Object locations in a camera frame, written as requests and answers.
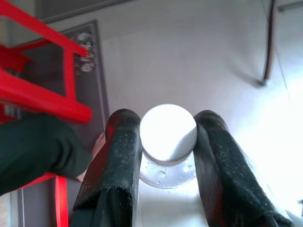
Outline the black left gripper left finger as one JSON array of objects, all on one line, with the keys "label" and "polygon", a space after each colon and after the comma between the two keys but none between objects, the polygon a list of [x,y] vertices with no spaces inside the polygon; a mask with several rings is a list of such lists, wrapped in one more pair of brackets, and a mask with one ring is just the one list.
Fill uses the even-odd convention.
[{"label": "black left gripper left finger", "polygon": [[115,111],[106,124],[106,143],[89,165],[71,218],[72,227],[132,227],[136,220],[142,144],[141,118]]}]

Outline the person's bare hand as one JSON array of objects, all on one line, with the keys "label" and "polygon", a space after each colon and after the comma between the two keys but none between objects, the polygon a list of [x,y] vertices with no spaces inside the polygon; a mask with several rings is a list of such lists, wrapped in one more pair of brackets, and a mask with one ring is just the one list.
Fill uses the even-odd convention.
[{"label": "person's bare hand", "polygon": [[[94,144],[94,146],[93,146],[93,149],[92,149],[92,151],[91,151],[92,159],[91,159],[89,165],[90,165],[91,162],[94,160],[94,158],[97,156],[97,154],[99,153],[99,151],[101,151],[101,149],[102,149],[102,147],[105,145],[105,143],[106,143],[106,136],[105,136],[105,133],[102,132],[102,133],[99,135],[99,137],[97,138],[97,140],[96,140],[96,142],[95,142],[95,144]],[[80,174],[79,176],[76,177],[76,179],[77,179],[80,183],[83,182],[84,177],[85,177],[85,175],[86,175],[86,172],[87,172],[87,170],[88,170],[89,165],[87,166],[87,168],[85,169],[85,171],[84,171],[82,174]]]}]

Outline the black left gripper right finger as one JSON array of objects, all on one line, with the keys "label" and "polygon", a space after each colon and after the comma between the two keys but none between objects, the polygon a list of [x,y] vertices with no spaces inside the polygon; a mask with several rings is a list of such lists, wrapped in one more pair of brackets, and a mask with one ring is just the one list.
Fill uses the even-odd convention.
[{"label": "black left gripper right finger", "polygon": [[194,120],[196,177],[208,226],[291,227],[257,182],[223,118],[204,110]]}]

